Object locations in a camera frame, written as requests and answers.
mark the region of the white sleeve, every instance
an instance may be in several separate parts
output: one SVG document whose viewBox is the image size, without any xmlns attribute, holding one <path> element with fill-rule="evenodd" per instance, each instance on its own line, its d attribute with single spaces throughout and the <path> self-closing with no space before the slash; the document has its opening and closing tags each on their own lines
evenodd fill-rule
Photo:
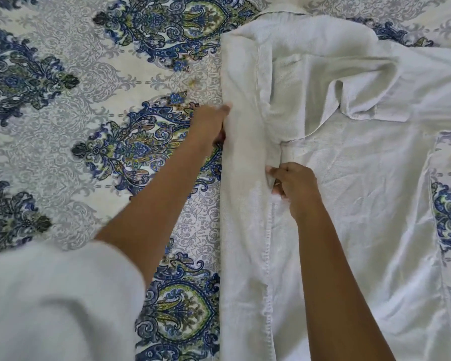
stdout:
<svg viewBox="0 0 451 361">
<path fill-rule="evenodd" d="M 0 253 L 0 361 L 133 361 L 144 298 L 137 268 L 102 242 Z"/>
</svg>

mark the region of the white fabric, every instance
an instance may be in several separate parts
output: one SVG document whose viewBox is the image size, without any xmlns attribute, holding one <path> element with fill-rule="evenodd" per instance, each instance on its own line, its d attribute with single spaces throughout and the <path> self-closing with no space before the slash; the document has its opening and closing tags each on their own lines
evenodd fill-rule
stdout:
<svg viewBox="0 0 451 361">
<path fill-rule="evenodd" d="M 265 175 L 288 161 L 315 171 L 397 360 L 451 360 L 427 176 L 451 129 L 451 49 L 302 13 L 273 6 L 221 38 L 221 360 L 309 359 L 297 227 Z"/>
<path fill-rule="evenodd" d="M 101 242 L 1 253 L 0 361 L 132 361 L 144 297 L 135 266 Z"/>
</svg>

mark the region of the blue paisley motif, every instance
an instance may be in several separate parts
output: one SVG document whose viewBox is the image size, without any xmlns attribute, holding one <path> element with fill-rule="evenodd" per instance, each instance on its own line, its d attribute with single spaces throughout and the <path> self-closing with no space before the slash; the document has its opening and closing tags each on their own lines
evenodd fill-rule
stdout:
<svg viewBox="0 0 451 361">
<path fill-rule="evenodd" d="M 121 46 L 136 43 L 137 52 L 160 66 L 188 71 L 187 59 L 215 53 L 221 33 L 247 22 L 258 9 L 248 0 L 118 0 L 94 17 Z"/>
<path fill-rule="evenodd" d="M 37 4 L 37 0 L 0 0 L 0 8 L 6 10 L 20 9 L 21 6 L 18 4 L 19 1 L 24 4 L 27 2 L 32 5 Z"/>
<path fill-rule="evenodd" d="M 349 18 L 356 23 L 364 24 L 374 30 L 374 33 L 378 36 L 379 40 L 393 40 L 397 43 L 400 43 L 406 47 L 433 47 L 434 42 L 432 40 L 428 40 L 426 37 L 422 37 L 411 43 L 408 40 L 404 39 L 406 36 L 406 30 L 398 30 L 392 26 L 392 22 L 385 22 L 384 24 L 375 22 L 373 19 L 366 19 L 362 17 Z"/>
<path fill-rule="evenodd" d="M 31 194 L 6 195 L 4 189 L 9 185 L 0 181 L 0 251 L 30 242 L 34 234 L 51 225 L 50 219 L 38 212 Z"/>
<path fill-rule="evenodd" d="M 117 177 L 117 190 L 129 190 L 136 195 L 158 172 L 175 148 L 185 139 L 193 108 L 197 103 L 185 103 L 186 91 L 161 96 L 143 102 L 142 109 L 127 114 L 123 127 L 114 121 L 102 124 L 86 142 L 72 148 L 75 157 L 85 164 L 98 180 Z M 208 185 L 220 180 L 221 147 L 216 147 L 206 160 L 196 180 L 192 194 L 206 191 Z"/>
<path fill-rule="evenodd" d="M 433 211 L 440 247 L 443 253 L 451 250 L 451 189 L 440 182 L 431 184 Z"/>
<path fill-rule="evenodd" d="M 28 39 L 22 42 L 0 29 L 0 125 L 6 126 L 11 116 L 22 116 L 21 108 L 31 104 L 42 109 L 62 91 L 79 83 L 64 72 L 60 60 L 54 56 L 38 60 L 36 48 L 29 48 Z"/>
<path fill-rule="evenodd" d="M 164 256 L 136 321 L 136 360 L 198 361 L 219 351 L 220 278 L 203 267 L 181 252 Z"/>
</svg>

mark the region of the patterned bed sheet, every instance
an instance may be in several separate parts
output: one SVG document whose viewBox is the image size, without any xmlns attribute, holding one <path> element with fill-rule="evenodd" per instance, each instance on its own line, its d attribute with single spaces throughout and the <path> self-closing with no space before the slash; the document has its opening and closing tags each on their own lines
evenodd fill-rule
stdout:
<svg viewBox="0 0 451 361">
<path fill-rule="evenodd" d="M 380 39 L 451 47 L 451 0 L 289 1 L 363 23 Z M 90 240 L 184 139 L 192 109 L 222 102 L 219 36 L 266 6 L 0 0 L 0 251 Z M 439 135 L 430 171 L 451 316 L 451 132 Z M 219 357 L 220 176 L 216 149 L 147 291 L 137 360 Z"/>
</svg>

